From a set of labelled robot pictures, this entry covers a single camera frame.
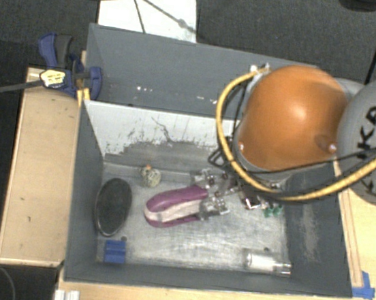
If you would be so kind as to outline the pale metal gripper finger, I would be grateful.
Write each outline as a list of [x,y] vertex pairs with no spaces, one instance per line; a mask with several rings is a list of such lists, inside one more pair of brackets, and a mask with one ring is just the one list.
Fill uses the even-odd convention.
[[191,173],[191,181],[201,188],[219,188],[226,179],[223,171],[202,169]]
[[200,202],[198,215],[199,220],[208,220],[213,216],[222,216],[230,213],[222,198],[208,197]]

